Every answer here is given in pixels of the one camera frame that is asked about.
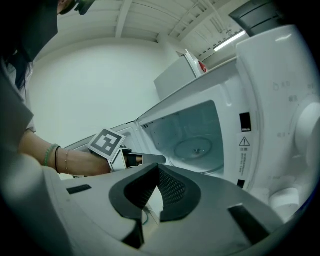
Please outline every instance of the red object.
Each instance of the red object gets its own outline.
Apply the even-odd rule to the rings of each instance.
[[[201,61],[199,61],[199,64],[200,64],[200,67],[201,67],[201,69],[203,70],[203,72],[206,73],[206,72],[207,72],[207,67],[206,67],[206,65],[203,64]]]

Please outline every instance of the ceiling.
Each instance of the ceiling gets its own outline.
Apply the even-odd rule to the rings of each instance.
[[[58,16],[58,35],[39,59],[63,47],[101,38],[156,42],[164,33],[183,42],[200,60],[242,29],[229,14],[248,0],[96,0],[86,15]]]

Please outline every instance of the ceiling light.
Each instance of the ceiling light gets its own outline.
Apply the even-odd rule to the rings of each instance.
[[[233,42],[234,40],[244,36],[246,34],[245,31],[242,31],[236,35],[234,35],[233,37],[230,37],[227,41],[223,42],[222,44],[218,45],[216,48],[214,48],[214,50],[217,52],[220,49],[222,49],[223,47],[227,46],[228,44],[230,44],[231,42]]]

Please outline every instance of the human arm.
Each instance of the human arm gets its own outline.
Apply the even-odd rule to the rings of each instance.
[[[26,130],[19,145],[19,153],[34,157],[41,165],[45,162],[47,149],[50,143],[35,135],[32,131]],[[47,165],[56,169],[56,156],[54,149],[48,158]],[[96,176],[108,174],[111,172],[108,161],[102,157],[81,152],[59,148],[57,152],[57,170],[59,173],[78,175],[78,176]]]

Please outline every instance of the warning label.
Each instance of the warning label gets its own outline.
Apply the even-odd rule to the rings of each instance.
[[[248,142],[246,137],[243,137],[243,139],[241,140],[239,146],[241,146],[241,147],[249,147],[250,143]]]
[[[237,177],[241,180],[245,180],[250,171],[252,146],[249,141],[252,141],[251,132],[237,135],[236,170]]]

